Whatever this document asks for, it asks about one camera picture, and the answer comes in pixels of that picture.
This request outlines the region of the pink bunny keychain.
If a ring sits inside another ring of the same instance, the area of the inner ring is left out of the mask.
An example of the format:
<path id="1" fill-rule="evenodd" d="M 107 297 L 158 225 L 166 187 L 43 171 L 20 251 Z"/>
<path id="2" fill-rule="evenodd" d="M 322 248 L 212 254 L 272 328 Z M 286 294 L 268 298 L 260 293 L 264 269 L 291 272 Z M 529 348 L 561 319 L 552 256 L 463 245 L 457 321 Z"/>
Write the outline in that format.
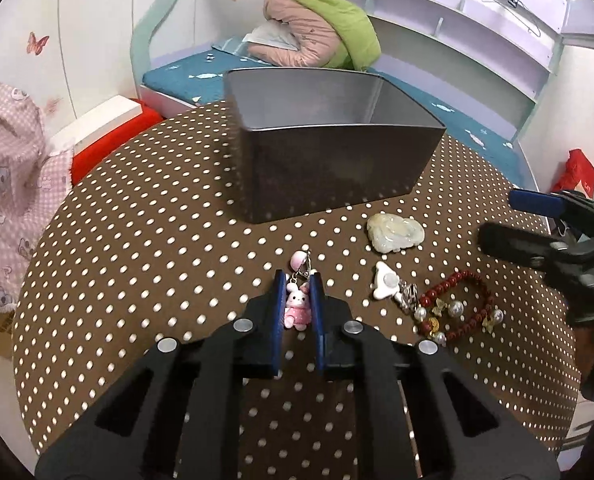
<path id="1" fill-rule="evenodd" d="M 286 284 L 284 327 L 303 332 L 312 322 L 310 303 L 311 258 L 309 252 L 297 250 L 289 262 L 291 275 Z"/>

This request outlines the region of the dark grey jewelry box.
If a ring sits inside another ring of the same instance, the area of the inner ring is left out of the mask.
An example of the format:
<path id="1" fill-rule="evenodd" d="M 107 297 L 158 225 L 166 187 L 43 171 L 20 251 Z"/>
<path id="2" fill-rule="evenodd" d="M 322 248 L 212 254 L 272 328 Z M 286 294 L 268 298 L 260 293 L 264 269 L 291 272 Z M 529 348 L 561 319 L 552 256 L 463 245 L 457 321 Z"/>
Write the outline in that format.
<path id="1" fill-rule="evenodd" d="M 250 223 L 408 194 L 446 133 L 377 74 L 242 68 L 223 84 L 236 203 Z"/>

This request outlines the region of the red bag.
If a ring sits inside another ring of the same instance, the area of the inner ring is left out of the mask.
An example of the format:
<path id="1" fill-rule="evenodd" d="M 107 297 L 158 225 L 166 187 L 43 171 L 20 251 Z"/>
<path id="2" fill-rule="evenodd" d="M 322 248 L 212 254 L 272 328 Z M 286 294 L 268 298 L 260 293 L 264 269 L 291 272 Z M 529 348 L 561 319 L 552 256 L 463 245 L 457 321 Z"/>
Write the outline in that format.
<path id="1" fill-rule="evenodd" d="M 552 187 L 553 192 L 577 191 L 594 197 L 594 166 L 580 148 L 571 150 L 564 170 Z"/>

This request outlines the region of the brown polka dot tablecloth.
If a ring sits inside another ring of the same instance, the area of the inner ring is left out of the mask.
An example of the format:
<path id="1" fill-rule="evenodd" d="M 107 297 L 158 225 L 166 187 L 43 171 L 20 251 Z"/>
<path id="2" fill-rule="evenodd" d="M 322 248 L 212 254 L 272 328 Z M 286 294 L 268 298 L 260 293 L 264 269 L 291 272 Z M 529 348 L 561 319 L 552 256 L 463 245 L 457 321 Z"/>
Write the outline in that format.
<path id="1" fill-rule="evenodd" d="M 66 196 L 14 324 L 40 479 L 555 479 L 577 402 L 566 307 L 499 257 L 543 222 L 444 136 L 410 191 L 245 214 L 225 103 L 166 120 Z"/>

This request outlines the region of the white flower charm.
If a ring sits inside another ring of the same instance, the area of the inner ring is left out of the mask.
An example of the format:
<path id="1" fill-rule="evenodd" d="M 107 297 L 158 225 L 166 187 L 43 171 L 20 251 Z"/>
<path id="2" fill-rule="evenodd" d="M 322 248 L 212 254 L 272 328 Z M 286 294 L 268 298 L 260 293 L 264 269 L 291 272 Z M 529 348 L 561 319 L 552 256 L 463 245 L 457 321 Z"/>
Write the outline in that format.
<path id="1" fill-rule="evenodd" d="M 398 274 L 387 266 L 384 261 L 377 261 L 373 281 L 372 295 L 375 300 L 393 298 L 400 292 L 400 278 Z"/>

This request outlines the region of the white jade pendant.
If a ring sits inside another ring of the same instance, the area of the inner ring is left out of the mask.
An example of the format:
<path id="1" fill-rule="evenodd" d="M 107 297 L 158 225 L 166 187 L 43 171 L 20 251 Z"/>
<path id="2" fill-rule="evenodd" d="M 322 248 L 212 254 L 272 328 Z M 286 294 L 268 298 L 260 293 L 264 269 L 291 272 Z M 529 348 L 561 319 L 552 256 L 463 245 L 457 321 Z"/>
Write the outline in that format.
<path id="1" fill-rule="evenodd" d="M 380 254 L 401 252 L 419 246 L 425 240 L 423 226 L 414 219 L 397 214 L 373 214 L 367 220 L 367 236 Z"/>

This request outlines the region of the red storage box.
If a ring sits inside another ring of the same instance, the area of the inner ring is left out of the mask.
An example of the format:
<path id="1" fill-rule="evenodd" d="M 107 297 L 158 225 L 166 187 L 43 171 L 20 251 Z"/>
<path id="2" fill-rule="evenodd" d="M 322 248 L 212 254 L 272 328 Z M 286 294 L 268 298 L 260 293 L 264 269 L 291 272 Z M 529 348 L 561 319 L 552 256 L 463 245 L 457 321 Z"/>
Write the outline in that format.
<path id="1" fill-rule="evenodd" d="M 74 156 L 72 163 L 73 185 L 79 183 L 107 155 L 120 148 L 122 144 L 163 121 L 163 116 L 156 110 L 148 107 L 143 101 L 137 100 L 137 103 L 142 108 L 140 115 L 112 129 Z"/>

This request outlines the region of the white board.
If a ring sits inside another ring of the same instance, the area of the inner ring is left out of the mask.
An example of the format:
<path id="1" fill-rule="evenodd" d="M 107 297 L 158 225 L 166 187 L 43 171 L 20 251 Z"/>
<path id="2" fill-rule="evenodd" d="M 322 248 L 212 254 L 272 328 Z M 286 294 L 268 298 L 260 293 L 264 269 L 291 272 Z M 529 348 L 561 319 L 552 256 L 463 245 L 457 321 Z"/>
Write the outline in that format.
<path id="1" fill-rule="evenodd" d="M 77 155 L 141 114 L 140 103 L 124 96 L 113 96 L 51 136 L 47 140 L 48 153 L 51 156 L 63 152 Z"/>

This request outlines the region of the pink checkered cloth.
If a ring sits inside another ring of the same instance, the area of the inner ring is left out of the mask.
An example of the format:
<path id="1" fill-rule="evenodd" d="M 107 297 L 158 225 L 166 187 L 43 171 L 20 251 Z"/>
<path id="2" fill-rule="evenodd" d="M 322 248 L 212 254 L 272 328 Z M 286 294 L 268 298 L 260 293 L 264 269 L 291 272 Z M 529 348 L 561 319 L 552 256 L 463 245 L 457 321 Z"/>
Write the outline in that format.
<path id="1" fill-rule="evenodd" d="M 38 240 L 72 188 L 72 161 L 50 145 L 32 98 L 0 82 L 0 313 L 16 308 Z"/>

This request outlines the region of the pink and green quilt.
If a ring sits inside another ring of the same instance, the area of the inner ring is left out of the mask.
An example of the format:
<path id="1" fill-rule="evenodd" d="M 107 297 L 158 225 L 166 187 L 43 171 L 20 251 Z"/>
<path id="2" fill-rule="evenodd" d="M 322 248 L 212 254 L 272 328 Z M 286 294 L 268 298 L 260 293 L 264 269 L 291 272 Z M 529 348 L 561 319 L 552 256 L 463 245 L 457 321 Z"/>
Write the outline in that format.
<path id="1" fill-rule="evenodd" d="M 265 0 L 262 14 L 296 40 L 286 49 L 247 38 L 248 54 L 271 65 L 362 72 L 382 55 L 371 20 L 348 0 Z"/>

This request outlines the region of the white pillow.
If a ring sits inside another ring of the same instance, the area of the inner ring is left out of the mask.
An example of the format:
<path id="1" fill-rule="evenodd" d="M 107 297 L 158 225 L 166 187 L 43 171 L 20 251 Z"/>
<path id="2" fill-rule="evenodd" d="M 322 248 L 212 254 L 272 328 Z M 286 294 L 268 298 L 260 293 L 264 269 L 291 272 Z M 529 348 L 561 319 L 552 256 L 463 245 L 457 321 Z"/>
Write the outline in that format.
<path id="1" fill-rule="evenodd" d="M 283 50 L 298 51 L 299 42 L 286 24 L 266 21 L 249 32 L 243 41 L 247 44 L 261 44 Z"/>

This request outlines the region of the white wardrobe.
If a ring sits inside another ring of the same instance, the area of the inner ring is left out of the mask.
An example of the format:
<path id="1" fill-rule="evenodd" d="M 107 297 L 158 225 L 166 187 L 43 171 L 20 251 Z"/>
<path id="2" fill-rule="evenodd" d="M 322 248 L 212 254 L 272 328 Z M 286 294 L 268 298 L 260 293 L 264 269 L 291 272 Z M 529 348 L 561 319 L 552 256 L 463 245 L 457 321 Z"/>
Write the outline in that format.
<path id="1" fill-rule="evenodd" d="M 130 58 L 154 0 L 1 0 L 0 82 L 19 88 L 58 131 L 112 96 L 137 94 Z M 50 40 L 26 52 L 30 32 Z"/>

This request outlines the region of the pink butterfly sticker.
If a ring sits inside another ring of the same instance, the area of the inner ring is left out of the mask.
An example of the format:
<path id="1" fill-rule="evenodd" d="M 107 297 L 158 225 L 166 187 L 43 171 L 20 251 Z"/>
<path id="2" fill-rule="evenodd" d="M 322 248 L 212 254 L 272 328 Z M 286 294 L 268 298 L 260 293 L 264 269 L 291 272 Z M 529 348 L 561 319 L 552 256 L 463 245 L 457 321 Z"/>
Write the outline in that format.
<path id="1" fill-rule="evenodd" d="M 27 39 L 26 52 L 39 56 L 43 49 L 47 47 L 49 40 L 50 37 L 48 35 L 38 37 L 34 32 L 30 32 Z"/>

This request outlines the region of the teal bunk bed frame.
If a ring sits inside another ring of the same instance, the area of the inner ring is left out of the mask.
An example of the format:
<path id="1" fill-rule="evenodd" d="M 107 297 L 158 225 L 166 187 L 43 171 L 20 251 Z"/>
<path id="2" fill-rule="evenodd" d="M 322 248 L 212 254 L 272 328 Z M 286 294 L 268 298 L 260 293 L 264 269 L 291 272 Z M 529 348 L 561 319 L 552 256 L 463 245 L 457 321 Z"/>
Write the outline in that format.
<path id="1" fill-rule="evenodd" d="M 594 0 L 520 0 L 535 37 L 481 0 L 349 0 L 372 21 L 378 72 L 495 132 L 539 188 L 575 148 L 594 166 Z M 134 76 L 230 40 L 261 19 L 262 0 L 154 0 L 134 26 Z"/>

